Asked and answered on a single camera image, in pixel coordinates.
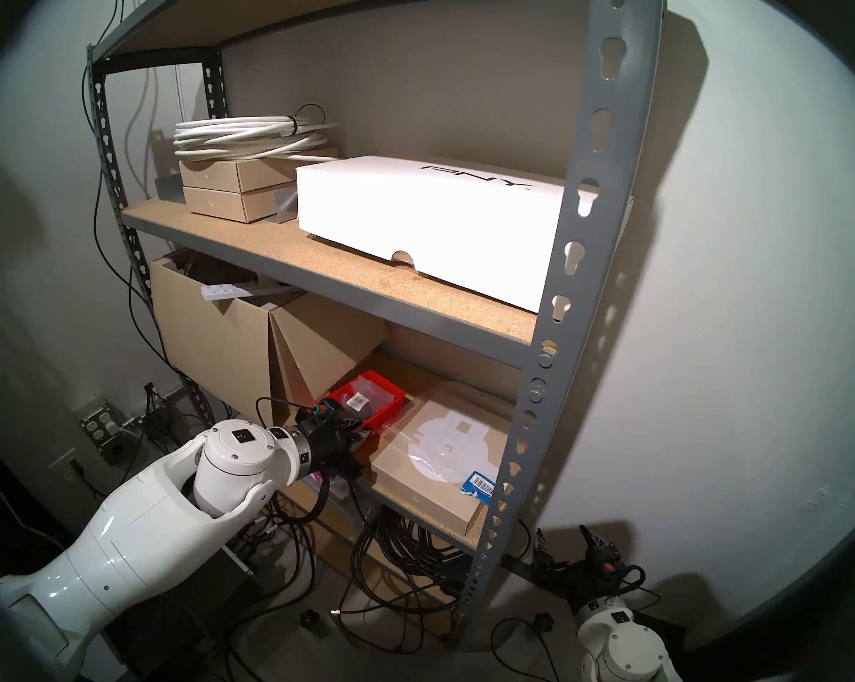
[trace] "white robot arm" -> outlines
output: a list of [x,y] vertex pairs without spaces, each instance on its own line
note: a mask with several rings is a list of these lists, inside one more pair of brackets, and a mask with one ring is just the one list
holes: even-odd
[[585,648],[582,682],[682,682],[660,635],[635,623],[619,596],[590,601],[575,622]]
[[[36,650],[73,678],[96,633],[183,582],[312,461],[297,430],[218,423],[114,490],[51,563],[1,578],[0,603]],[[184,487],[194,475],[191,495]]]

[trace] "open cardboard box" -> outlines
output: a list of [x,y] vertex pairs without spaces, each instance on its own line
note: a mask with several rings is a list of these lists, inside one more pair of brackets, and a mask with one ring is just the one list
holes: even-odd
[[[203,300],[202,285],[256,275],[192,249],[151,262],[150,278],[169,361],[251,420],[260,396],[314,403],[387,335],[379,317],[313,293]],[[288,412],[260,402],[267,425]]]

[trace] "metal bracket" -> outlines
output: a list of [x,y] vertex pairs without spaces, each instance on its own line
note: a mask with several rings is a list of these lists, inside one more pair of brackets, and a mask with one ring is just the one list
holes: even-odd
[[226,76],[222,70],[222,51],[210,48],[200,63],[203,67],[203,84],[206,91],[206,111],[210,119],[228,117]]
[[[658,65],[663,1],[590,0],[582,101],[529,353],[534,358],[522,372],[494,495],[453,616],[451,646],[462,642],[532,494],[591,329],[642,149]],[[606,52],[621,41],[625,57],[615,72],[606,72]],[[611,122],[603,143],[592,136],[592,119],[600,115]],[[580,185],[598,188],[590,208],[585,200],[580,209]]]
[[[102,176],[105,180],[105,188],[108,190],[109,199],[112,201],[114,221],[118,225],[118,231],[125,242],[127,259],[130,261],[134,276],[137,279],[136,290],[146,300],[146,308],[149,310],[150,315],[153,316],[153,321],[155,321],[152,284],[149,277],[149,262],[146,260],[146,254],[143,251],[143,245],[140,243],[137,230],[126,226],[121,219],[121,211],[127,207],[127,195],[124,183],[121,180],[118,158],[114,152],[112,125],[108,117],[108,102],[105,99],[105,72],[99,73],[93,70],[93,47],[91,45],[86,49],[86,81],[89,84],[90,110],[93,115],[93,127],[96,134],[96,149],[99,152],[99,159],[102,164]],[[181,383],[184,385],[184,390],[187,391],[187,396],[190,398],[191,405],[194,407],[197,417],[207,427],[211,427],[213,425],[213,415],[207,407],[208,403],[200,391],[200,386],[193,380],[190,380],[186,374],[180,371],[177,373],[181,379]]]

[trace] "cardboard box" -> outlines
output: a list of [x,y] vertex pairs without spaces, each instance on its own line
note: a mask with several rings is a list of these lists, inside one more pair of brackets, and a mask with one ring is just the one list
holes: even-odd
[[463,494],[462,484],[477,471],[499,485],[509,421],[500,415],[505,411],[467,400],[474,389],[453,386],[455,390],[432,386],[418,396],[399,422],[387,428],[395,435],[385,434],[388,444],[371,466],[378,484],[464,536],[485,505]]
[[226,193],[199,187],[184,189],[184,203],[191,212],[236,222],[255,222],[276,215],[275,222],[298,216],[298,193],[294,183],[282,183],[250,193]]
[[[213,271],[186,276],[201,275],[198,258]],[[312,404],[386,339],[384,320],[313,293],[203,300],[215,264],[234,282],[229,265],[191,249],[153,261],[153,307],[172,365],[248,419],[260,396]],[[261,401],[260,412],[273,425],[289,411]]]
[[[304,151],[307,156],[336,156],[335,148],[315,148]],[[293,183],[298,166],[315,161],[294,161],[290,158],[257,158],[253,161],[180,161],[184,187],[246,193],[261,187]]]

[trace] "white cable coil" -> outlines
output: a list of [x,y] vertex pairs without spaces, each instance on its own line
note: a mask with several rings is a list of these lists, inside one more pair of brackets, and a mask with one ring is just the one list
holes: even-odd
[[332,156],[304,153],[326,144],[322,130],[333,126],[337,124],[315,124],[306,117],[225,117],[182,122],[174,126],[174,154],[191,161],[335,161]]

